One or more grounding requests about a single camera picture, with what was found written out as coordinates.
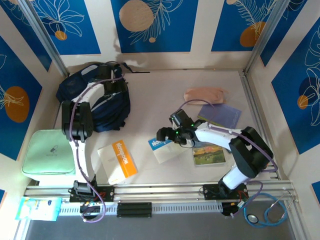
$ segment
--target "book cover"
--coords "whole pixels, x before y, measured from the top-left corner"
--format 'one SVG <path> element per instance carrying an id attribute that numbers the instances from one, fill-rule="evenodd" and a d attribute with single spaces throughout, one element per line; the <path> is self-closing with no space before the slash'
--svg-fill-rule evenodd
<path id="1" fill-rule="evenodd" d="M 194 164 L 196 166 L 226 162 L 224 151 L 221 146 L 208 142 L 195 142 L 192 150 Z"/>
<path id="2" fill-rule="evenodd" d="M 198 118 L 210 122 L 214 125 L 235 129 L 241 116 L 241 111 L 227 104 L 203 105 Z"/>

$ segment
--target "white wall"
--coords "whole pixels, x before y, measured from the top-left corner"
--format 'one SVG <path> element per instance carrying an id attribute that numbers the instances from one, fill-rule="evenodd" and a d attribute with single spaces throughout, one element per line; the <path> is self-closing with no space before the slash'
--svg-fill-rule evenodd
<path id="1" fill-rule="evenodd" d="M 63 55 L 70 72 L 89 62 L 126 62 L 142 69 L 243 69 L 251 51 L 211 52 L 225 0 L 199 0 L 191 52 L 121 53 L 110 0 L 85 0 L 101 54 Z"/>
<path id="2" fill-rule="evenodd" d="M 294 184 L 303 218 L 314 240 L 320 236 L 320 205 L 311 184 L 320 181 L 320 145 L 298 154 L 271 82 L 319 17 L 319 0 L 308 0 L 266 68 L 258 59 L 249 76 L 272 135 L 277 162 Z"/>
<path id="3" fill-rule="evenodd" d="M 42 85 L 42 92 L 34 110 L 22 148 L 16 161 L 0 154 L 0 189 L 6 191 L 0 208 L 0 239 L 13 239 L 18 221 L 15 220 L 20 198 L 30 179 L 22 175 L 21 166 L 32 134 L 40 129 L 51 129 L 59 102 L 55 98 L 63 77 L 54 64 L 47 72 L 20 35 L 6 13 L 0 7 L 0 35 Z"/>

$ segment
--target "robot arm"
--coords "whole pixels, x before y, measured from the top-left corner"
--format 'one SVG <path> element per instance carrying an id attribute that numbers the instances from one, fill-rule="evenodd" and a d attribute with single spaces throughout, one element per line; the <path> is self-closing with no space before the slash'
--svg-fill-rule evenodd
<path id="1" fill-rule="evenodd" d="M 238 135 L 246 136 L 273 158 L 270 148 L 252 127 L 240 130 L 215 126 L 203 120 L 193 122 L 182 109 L 173 113 L 169 120 L 173 127 L 159 129 L 156 135 L 158 141 L 168 138 L 184 145 L 190 141 L 208 142 L 231 151 L 236 166 L 218 182 L 221 197 L 230 194 L 241 183 L 255 178 L 269 162 L 259 150 Z"/>

